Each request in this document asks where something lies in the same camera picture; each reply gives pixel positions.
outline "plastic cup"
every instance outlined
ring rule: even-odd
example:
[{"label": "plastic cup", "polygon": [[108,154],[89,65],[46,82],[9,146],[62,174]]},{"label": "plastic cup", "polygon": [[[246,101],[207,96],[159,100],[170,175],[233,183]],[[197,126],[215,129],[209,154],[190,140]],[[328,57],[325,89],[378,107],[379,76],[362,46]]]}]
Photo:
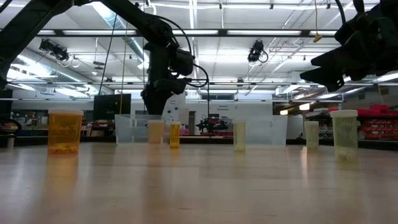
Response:
[{"label": "plastic cup", "polygon": [[164,133],[164,120],[149,120],[148,121],[148,143],[162,144]]},{"label": "plastic cup", "polygon": [[234,150],[246,150],[246,122],[233,121],[234,125]]},{"label": "plastic cup", "polygon": [[77,154],[80,144],[81,110],[49,110],[48,154]]},{"label": "plastic cup", "polygon": [[319,122],[304,122],[305,138],[307,140],[307,152],[318,152],[319,150]]},{"label": "plastic cup", "polygon": [[170,148],[180,148],[180,126],[181,122],[174,121],[170,123]]},{"label": "plastic cup", "polygon": [[358,161],[358,131],[356,110],[332,111],[335,157],[337,161]]}]

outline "wooden table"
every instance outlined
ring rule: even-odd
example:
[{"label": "wooden table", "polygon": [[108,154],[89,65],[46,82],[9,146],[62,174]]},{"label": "wooden table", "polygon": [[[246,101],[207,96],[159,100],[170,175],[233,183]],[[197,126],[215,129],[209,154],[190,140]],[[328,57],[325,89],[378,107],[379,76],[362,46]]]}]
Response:
[{"label": "wooden table", "polygon": [[8,223],[398,223],[398,153],[363,149],[111,143],[78,156],[45,147],[0,152],[0,217]]}]

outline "yellow container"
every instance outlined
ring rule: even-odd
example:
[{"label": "yellow container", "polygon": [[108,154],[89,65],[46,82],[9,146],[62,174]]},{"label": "yellow container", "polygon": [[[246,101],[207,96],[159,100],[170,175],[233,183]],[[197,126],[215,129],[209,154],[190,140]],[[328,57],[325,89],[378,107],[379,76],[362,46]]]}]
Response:
[{"label": "yellow container", "polygon": [[170,123],[170,148],[180,148],[180,126],[181,122],[174,121]]},{"label": "yellow container", "polygon": [[233,121],[234,124],[234,150],[243,152],[246,150],[246,122]]},{"label": "yellow container", "polygon": [[307,152],[318,152],[319,150],[319,122],[306,121],[304,123],[305,139],[307,140]]},{"label": "yellow container", "polygon": [[49,110],[48,154],[77,154],[80,144],[81,110]]},{"label": "yellow container", "polygon": [[162,144],[164,135],[164,120],[148,121],[148,143]]},{"label": "yellow container", "polygon": [[356,110],[332,111],[335,157],[341,162],[358,161],[358,129]]}]

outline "ductwork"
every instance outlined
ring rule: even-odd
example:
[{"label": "ductwork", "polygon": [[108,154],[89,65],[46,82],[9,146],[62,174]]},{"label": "ductwork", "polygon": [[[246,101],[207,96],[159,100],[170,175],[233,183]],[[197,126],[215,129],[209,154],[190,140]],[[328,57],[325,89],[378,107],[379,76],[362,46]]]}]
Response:
[{"label": "ductwork", "polygon": [[[51,74],[51,76],[53,77],[41,78],[42,80],[48,82],[92,82],[92,80],[90,80],[89,78],[86,78],[83,75],[80,75],[79,73],[70,70],[69,68],[64,68],[58,65],[56,62],[42,57],[41,55],[28,49],[23,50],[18,55],[18,58],[16,58],[16,60],[14,61],[14,63],[21,62],[29,64],[30,66],[37,65],[37,68],[34,68],[34,70],[37,72],[36,75],[38,76],[44,75],[43,73]],[[95,85],[87,86],[89,86],[88,88],[94,88],[97,91],[99,89],[98,86]],[[107,95],[113,94],[113,91],[105,86],[103,86],[102,92]]]},{"label": "ductwork", "polygon": [[[98,14],[105,20],[105,22],[110,26],[110,28],[113,28],[113,23],[114,23],[114,18],[116,17],[116,13],[108,9],[100,2],[94,2],[92,6],[98,12]],[[126,29],[125,22],[123,22],[120,16],[116,18],[115,29],[122,29],[122,30]],[[134,38],[122,37],[122,40],[127,42],[127,45],[135,53],[135,55],[137,56],[138,60],[141,63],[144,63],[144,61],[149,62],[148,56],[144,53],[142,47],[138,44],[138,42]]]}]

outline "ceiling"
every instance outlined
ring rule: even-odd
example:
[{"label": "ceiling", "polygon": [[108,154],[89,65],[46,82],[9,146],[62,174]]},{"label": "ceiling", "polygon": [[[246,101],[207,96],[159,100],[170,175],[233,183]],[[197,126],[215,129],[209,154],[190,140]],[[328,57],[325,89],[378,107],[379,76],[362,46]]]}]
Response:
[{"label": "ceiling", "polygon": [[[0,14],[0,28],[4,27],[28,1],[13,1],[11,6]],[[156,1],[151,4],[156,7],[157,15],[173,20],[183,29],[315,29],[316,13],[312,0],[274,0],[274,9],[270,10],[270,1],[260,0],[222,0],[223,9],[219,9],[219,0],[172,0]],[[332,8],[325,9],[327,0],[318,0],[318,28],[337,30],[341,26],[341,18],[336,4],[331,1]],[[343,6],[352,4],[350,0],[341,0]],[[366,6],[377,4],[378,0],[367,0]],[[144,9],[153,13],[153,8]],[[353,6],[346,7],[347,20],[355,16]],[[44,29],[111,29],[101,17],[100,12],[93,5],[73,7],[67,12],[55,16]],[[75,68],[71,65],[68,69],[83,75],[93,81],[101,80],[101,70],[95,70],[93,61],[105,62],[105,53],[109,46],[109,37],[98,38],[98,55],[94,56],[96,39],[94,37],[35,37],[27,46],[33,52],[43,55],[39,50],[42,39],[65,47],[68,52],[80,60],[80,65]],[[142,47],[146,41],[142,37],[134,37]],[[269,61],[263,65],[250,66],[247,61],[249,48],[255,40],[261,39],[269,48]],[[187,42],[183,37],[178,37],[181,48],[187,49]],[[247,82],[298,82],[298,74],[311,70],[314,67],[310,59],[324,52],[339,47],[333,38],[323,38],[316,44],[312,38],[272,38],[272,37],[196,37],[191,44],[197,45],[198,63],[208,72],[211,81],[231,82],[244,78]],[[105,77],[112,77],[114,81],[121,81],[123,75],[125,42],[120,37],[113,38]],[[126,81],[139,82],[146,80],[146,73],[138,66],[142,64],[135,53],[127,46]],[[44,57],[55,61],[50,55]],[[204,78],[200,72],[198,78]],[[119,89],[120,86],[109,86]],[[260,89],[275,89],[277,86],[259,86]]]}]

